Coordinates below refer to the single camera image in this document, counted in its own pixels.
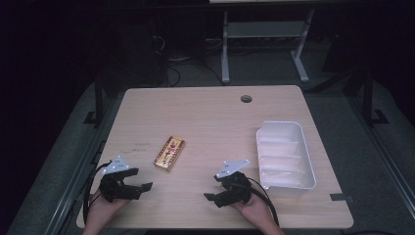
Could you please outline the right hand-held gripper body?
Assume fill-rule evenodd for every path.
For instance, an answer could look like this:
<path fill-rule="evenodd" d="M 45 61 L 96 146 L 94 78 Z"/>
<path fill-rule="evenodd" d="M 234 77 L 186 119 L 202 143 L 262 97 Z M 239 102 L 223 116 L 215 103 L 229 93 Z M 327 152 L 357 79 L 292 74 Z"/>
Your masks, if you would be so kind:
<path fill-rule="evenodd" d="M 251 198 L 251 183 L 241 172 L 241 169 L 249 163 L 249 160 L 225 161 L 223 163 L 216 174 L 218 177 L 225 177 L 225 181 L 221 184 L 224 191 L 216 194 L 217 199 L 214 201 L 219 208 L 240 201 L 246 203 Z"/>

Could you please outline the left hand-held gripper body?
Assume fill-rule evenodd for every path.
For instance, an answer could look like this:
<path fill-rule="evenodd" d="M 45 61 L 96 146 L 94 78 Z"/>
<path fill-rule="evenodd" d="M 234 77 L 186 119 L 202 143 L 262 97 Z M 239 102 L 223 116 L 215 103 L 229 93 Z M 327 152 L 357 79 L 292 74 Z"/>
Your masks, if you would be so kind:
<path fill-rule="evenodd" d="M 140 198 L 142 192 L 135 192 L 133 190 L 134 185 L 126 185 L 124 183 L 126 177 L 124 179 L 115 178 L 116 172 L 130 168 L 137 167 L 131 167 L 122 156 L 117 156 L 102 170 L 103 177 L 99 189 L 108 202 L 112 202 L 115 199 L 138 200 Z"/>

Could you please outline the gold and red snack box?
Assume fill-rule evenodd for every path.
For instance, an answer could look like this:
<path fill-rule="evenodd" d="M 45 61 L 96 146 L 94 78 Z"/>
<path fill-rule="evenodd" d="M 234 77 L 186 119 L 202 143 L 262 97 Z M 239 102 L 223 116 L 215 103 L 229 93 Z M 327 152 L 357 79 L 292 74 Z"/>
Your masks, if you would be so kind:
<path fill-rule="evenodd" d="M 155 167 L 170 172 L 185 145 L 186 142 L 183 139 L 170 136 L 154 160 Z"/>

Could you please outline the white plastic divided tray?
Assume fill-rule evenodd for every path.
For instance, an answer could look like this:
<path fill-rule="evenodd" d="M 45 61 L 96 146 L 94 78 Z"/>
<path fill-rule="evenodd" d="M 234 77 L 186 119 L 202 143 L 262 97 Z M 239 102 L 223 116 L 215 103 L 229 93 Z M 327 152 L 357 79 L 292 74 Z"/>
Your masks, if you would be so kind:
<path fill-rule="evenodd" d="M 261 186 L 311 190 L 316 179 L 301 125 L 294 121 L 264 121 L 256 132 Z"/>

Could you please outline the person's left hand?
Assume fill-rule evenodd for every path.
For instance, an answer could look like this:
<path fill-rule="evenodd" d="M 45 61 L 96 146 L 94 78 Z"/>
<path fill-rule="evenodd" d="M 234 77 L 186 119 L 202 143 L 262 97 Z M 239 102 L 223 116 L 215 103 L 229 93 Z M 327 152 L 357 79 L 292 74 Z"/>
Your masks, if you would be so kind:
<path fill-rule="evenodd" d="M 129 203 L 130 200 L 123 199 L 115 199 L 112 202 L 108 202 L 102 196 L 102 192 L 97 190 L 92 197 L 86 226 L 88 228 L 104 228 L 113 217 Z"/>

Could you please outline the person's right hand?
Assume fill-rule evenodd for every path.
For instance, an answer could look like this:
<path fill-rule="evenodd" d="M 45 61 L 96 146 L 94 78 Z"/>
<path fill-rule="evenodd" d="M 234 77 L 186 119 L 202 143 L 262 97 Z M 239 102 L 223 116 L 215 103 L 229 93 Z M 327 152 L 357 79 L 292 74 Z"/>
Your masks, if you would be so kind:
<path fill-rule="evenodd" d="M 231 205 L 242 217 L 256 228 L 273 224 L 274 220 L 270 209 L 260 197 L 251 195 L 251 198 L 245 203 L 240 201 Z"/>

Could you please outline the black metal stand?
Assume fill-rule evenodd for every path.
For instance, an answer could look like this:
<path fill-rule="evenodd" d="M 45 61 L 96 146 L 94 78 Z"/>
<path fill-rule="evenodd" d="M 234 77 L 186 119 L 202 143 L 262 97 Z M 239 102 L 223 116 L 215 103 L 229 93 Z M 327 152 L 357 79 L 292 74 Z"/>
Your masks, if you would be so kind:
<path fill-rule="evenodd" d="M 99 76 L 95 77 L 94 81 L 94 92 L 95 92 L 95 110 L 87 114 L 84 123 L 93 124 L 95 128 L 98 128 L 103 120 L 104 116 L 104 90 L 102 80 Z"/>
<path fill-rule="evenodd" d="M 363 117 L 369 126 L 385 124 L 389 121 L 381 110 L 373 110 L 373 87 L 374 80 L 369 68 L 366 69 L 363 83 Z"/>

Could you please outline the white metal desk frame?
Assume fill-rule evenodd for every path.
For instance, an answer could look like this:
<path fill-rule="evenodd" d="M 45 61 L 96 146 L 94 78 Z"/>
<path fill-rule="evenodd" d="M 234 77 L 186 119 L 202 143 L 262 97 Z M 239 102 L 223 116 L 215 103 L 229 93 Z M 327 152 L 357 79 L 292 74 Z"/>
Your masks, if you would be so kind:
<path fill-rule="evenodd" d="M 307 12 L 303 21 L 283 22 L 230 22 L 228 13 L 223 14 L 222 52 L 221 52 L 221 82 L 230 82 L 228 63 L 228 40 L 238 38 L 283 38 L 296 37 L 299 40 L 296 50 L 291 51 L 291 57 L 298 72 L 300 81 L 308 83 L 309 77 L 301 61 L 301 53 L 311 27 L 314 9 Z"/>

